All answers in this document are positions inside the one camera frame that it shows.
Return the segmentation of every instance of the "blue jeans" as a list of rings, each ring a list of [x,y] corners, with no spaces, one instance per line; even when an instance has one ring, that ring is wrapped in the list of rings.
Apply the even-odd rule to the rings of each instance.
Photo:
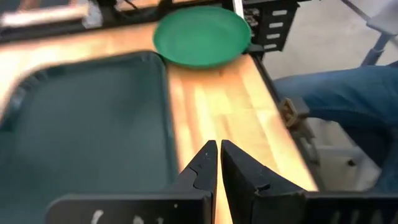
[[[339,123],[382,167],[374,187],[398,192],[398,68],[368,66],[276,80],[281,97],[301,97],[310,117]]]

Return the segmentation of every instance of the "green plate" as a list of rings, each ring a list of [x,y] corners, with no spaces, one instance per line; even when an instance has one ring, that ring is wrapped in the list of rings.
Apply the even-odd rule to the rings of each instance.
[[[229,62],[248,47],[251,30],[234,12],[212,6],[181,9],[164,17],[155,47],[171,62],[196,68]]]

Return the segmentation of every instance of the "wooden table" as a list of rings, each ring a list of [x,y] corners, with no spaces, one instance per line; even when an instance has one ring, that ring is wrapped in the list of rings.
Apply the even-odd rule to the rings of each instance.
[[[84,11],[81,6],[75,9]],[[35,13],[36,16],[14,15],[11,22],[30,23],[40,16],[45,18],[45,13]],[[155,28],[156,24],[144,24],[0,46],[0,115],[14,87],[34,70],[137,50],[155,50],[152,43]],[[317,190],[249,55],[209,70],[167,67],[180,170],[207,140],[215,139],[220,146],[222,139],[229,139],[286,179],[304,189]],[[218,170],[216,222],[231,223],[220,163]]]

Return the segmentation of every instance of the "person's leg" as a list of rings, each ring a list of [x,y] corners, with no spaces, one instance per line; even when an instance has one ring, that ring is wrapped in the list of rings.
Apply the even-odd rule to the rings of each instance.
[[[386,145],[383,133],[398,124],[398,68],[361,67],[297,75],[274,83],[280,96],[302,97],[310,108],[310,117],[336,121],[348,134],[357,132],[350,136],[369,156],[385,154],[380,145]],[[368,135],[376,133],[370,134],[374,140],[361,138],[364,132],[360,130]],[[381,179],[390,169],[393,168],[384,169]],[[393,187],[398,189],[398,179],[393,181],[397,183]]]

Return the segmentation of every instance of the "dark green tray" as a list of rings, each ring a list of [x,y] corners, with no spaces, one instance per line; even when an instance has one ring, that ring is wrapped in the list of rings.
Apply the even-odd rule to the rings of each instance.
[[[46,206],[65,194],[171,183],[166,75],[158,55],[138,52],[47,68],[22,82],[0,129],[0,223],[43,223]]]

